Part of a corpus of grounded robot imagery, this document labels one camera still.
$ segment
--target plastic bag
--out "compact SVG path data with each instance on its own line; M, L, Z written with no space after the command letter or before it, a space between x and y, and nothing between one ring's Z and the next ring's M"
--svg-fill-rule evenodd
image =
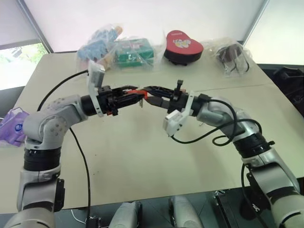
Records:
M93 60L108 69L156 69L161 62L166 49L166 39L161 31L160 41L155 42L157 35L145 32L144 28L137 27L137 32L129 36L132 27L127 27L129 32L123 32L122 27L107 25L97 30L90 40L77 51L78 68L85 70L88 61ZM145 38L141 34L150 34Z
M230 38L204 42L205 50L224 70L225 76L242 76L250 70L249 50Z
M25 140L22 126L25 118L29 114L21 108L11 109L0 122L0 146L7 143L21 146Z

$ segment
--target black cable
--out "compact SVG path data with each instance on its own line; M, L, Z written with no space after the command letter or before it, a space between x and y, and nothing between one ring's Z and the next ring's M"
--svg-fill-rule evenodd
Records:
M78 72L74 75L71 75L70 77L67 77L66 79L64 79L63 81L61 81L60 83L58 83L53 89L51 89L51 91L49 91L49 93L43 98L43 100L41 101L41 103L39 104L39 107L37 109L37 111L40 111L43 104L46 102L46 100L48 99L48 97L56 90L58 89L62 84L64 84L65 82L67 82L68 80L78 76L78 75L81 75L81 74L84 74L84 73L88 73L88 70L84 70L84 71L81 71L81 72ZM75 141L76 141L76 144L80 150L80 153L82 155L82 158L84 160L84 163L85 163L85 171L86 171L86 177L87 177L87 192L88 192L88 203L87 203L87 214L86 214L86 220L88 221L89 218L90 218L90 208L91 208L91 185L90 185L90 174L89 174L89 168L88 168L88 165L87 165L87 162L86 162L86 157L85 157L85 154L79 144L79 141L73 131L73 129L70 127L70 132L72 133Z
M247 204L249 205L249 207L254 212L256 218L259 220L259 222L261 223L262 227L263 228L268 228L267 224L262 219L262 217L256 212L256 210L254 210L254 208L252 207L252 203L250 202L250 200L248 199L248 197L246 195L245 184L244 184L244 171L245 171L245 165L242 164L242 169L241 169L241 184L242 184L242 191L243 191L243 195L244 195L245 201L247 202Z
M253 120L253 119L240 119L240 120L237 120L236 122L238 123L238 122L245 122L245 121L249 121L249 122L255 123L255 124L258 126L259 131L262 133L262 127L261 127L260 123L259 123L258 121L256 121L256 120ZM178 142L178 143L181 143L181 144L195 143L195 142L197 142L197 141L199 141L199 140L201 140L201 139L207 137L208 135L210 135L210 134L212 134L212 133L214 133L214 132L220 130L220 129L223 128L223 127L227 127L227 126L229 126L229 125L231 125L231 124L234 124L234 122L235 122L235 121L230 121L230 122L228 122L228 123L225 123L225 124L223 124L223 125L221 125L221 126L219 126L219 127L214 128L213 130L207 132L206 134L200 136L199 138L194 139L194 140L191 140L191 141L185 141L185 142L184 142L184 141L180 141L180 140L174 138L174 136L172 136L171 138L172 138L174 141L176 141L176 142Z
M42 108L42 105L45 103L45 101L48 99L48 97L56 90L58 89L58 87L60 87L62 84L64 84L66 81L78 76L78 75L82 75L84 73L87 73L88 70L84 70L84 71L80 71L74 75L71 75L70 77L67 77L65 80L59 82L51 91L49 91L49 93L43 98L43 100L40 102L37 111L40 111Z
M221 100L217 100L217 99L211 99L209 100L209 102L218 102L218 103L221 103L221 104L224 104L225 106L227 106L230 111L232 112L232 116L233 116L233 129L232 129L232 133L231 133L231 136L230 138L224 142L224 143L216 143L215 141L213 141L213 143L216 145L216 146L226 146L227 144L231 143L232 140L234 139L234 137L236 136L236 133L237 133L237 127L238 127L238 123L237 123L237 114L236 112L234 111L233 107L228 104L227 102L225 101L221 101Z

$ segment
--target red heart-shaped box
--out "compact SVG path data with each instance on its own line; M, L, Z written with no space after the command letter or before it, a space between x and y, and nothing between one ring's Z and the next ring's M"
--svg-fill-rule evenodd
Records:
M187 65L198 60L204 47L186 33L173 30L167 35L167 48L164 56L174 64Z

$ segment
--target table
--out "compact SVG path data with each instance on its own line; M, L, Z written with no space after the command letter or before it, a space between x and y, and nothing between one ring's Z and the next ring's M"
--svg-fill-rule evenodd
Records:
M218 65L206 55L187 67L164 62L155 72L109 71L103 85L158 85L183 88L210 96L222 96L258 120L268 141L296 177L304 176L304 119L262 70L251 62L247 76L224 78ZM34 112L45 94L76 72L75 54L43 56L16 106ZM72 94L86 95L86 77L61 86L48 101ZM144 103L119 110L118 116L90 117L73 127L87 158L92 205L240 187L241 159L232 144L217 147L212 136L182 145L162 129L164 109ZM212 129L195 118L176 134L190 140ZM16 212L19 170L23 148L0 148L0 213ZM65 208L87 204L86 172L80 151L70 132L61 153L61 178L65 179Z

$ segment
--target white cable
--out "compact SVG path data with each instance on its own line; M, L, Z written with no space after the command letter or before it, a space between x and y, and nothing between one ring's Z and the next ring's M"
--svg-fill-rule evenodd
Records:
M74 218L77 222L80 222L80 223L82 223L82 224L86 224L85 222L83 222L83 221L81 221L81 220L79 220L79 219L77 219L77 218L75 217L75 215L74 215L72 209L71 209L71 212L72 212L73 218Z

